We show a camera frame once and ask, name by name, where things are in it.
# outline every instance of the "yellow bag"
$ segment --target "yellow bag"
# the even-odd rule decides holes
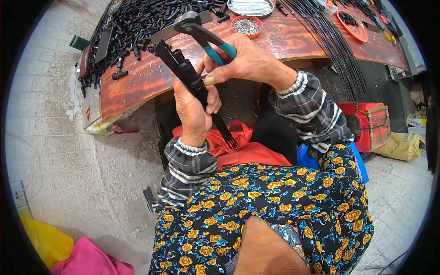
[[[419,134],[391,132],[391,139],[387,144],[373,152],[384,157],[410,161],[419,158],[420,152],[423,151],[425,151],[425,141]]]
[[[71,237],[27,215],[20,215],[20,219],[32,245],[49,269],[70,256],[73,250]]]

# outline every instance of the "tiled floor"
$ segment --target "tiled floor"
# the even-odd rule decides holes
[[[23,181],[36,220],[75,240],[92,238],[105,252],[146,274],[155,216],[142,189],[156,192],[163,170],[152,103],[123,123],[138,134],[92,136],[81,128],[80,92],[70,87],[74,34],[90,37],[107,1],[84,1],[92,16],[54,4],[29,40],[8,103],[6,156],[10,181]],[[366,185],[376,231],[354,274],[394,259],[411,244],[423,219],[432,177],[426,159],[410,163],[377,157]]]

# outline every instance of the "red oval plate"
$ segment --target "red oval plate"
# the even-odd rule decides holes
[[[344,28],[351,34],[353,35],[356,39],[362,41],[362,42],[367,42],[368,41],[368,37],[367,37],[367,33],[365,32],[365,30],[363,29],[363,27],[361,26],[361,22],[359,22],[358,20],[356,20],[359,24],[359,27],[353,26],[353,25],[347,25],[344,21],[342,21],[341,17],[339,16],[339,13],[341,12],[345,12],[348,13],[349,15],[351,15],[349,12],[343,11],[343,10],[338,10],[336,12],[337,18],[339,19],[339,22],[341,22],[341,24],[344,26]]]

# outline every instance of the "red bowl of metal pieces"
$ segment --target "red bowl of metal pieces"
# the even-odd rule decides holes
[[[253,16],[240,15],[231,22],[232,30],[236,33],[243,33],[249,39],[260,36],[263,31],[263,23],[260,19]]]

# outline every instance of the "wooden table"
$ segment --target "wooden table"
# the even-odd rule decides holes
[[[348,7],[359,22],[372,22],[360,9]],[[203,26],[215,33],[220,38],[225,38],[233,33],[231,21],[236,16],[229,12],[231,19],[221,24],[214,20]],[[339,28],[355,57],[359,60],[368,60],[407,70],[406,63],[398,46],[393,46],[386,40],[384,34],[366,29],[368,42],[360,42],[353,38],[337,19],[336,15],[330,16]],[[294,59],[326,58],[326,54],[317,44],[313,36],[291,14],[284,16],[275,9],[272,14],[264,19],[263,32],[253,42],[273,54],[281,61]],[[203,58],[205,52],[199,44],[189,35],[179,34],[166,41],[173,49],[180,48],[183,55],[193,65]],[[108,68],[102,75],[101,86],[101,115],[103,122],[115,120],[129,110],[135,110],[146,101],[172,89],[172,78],[168,67],[151,53],[141,52],[142,59],[136,61],[134,54],[125,58],[123,70],[128,71],[128,76],[117,81],[111,76],[116,72],[116,66]]]

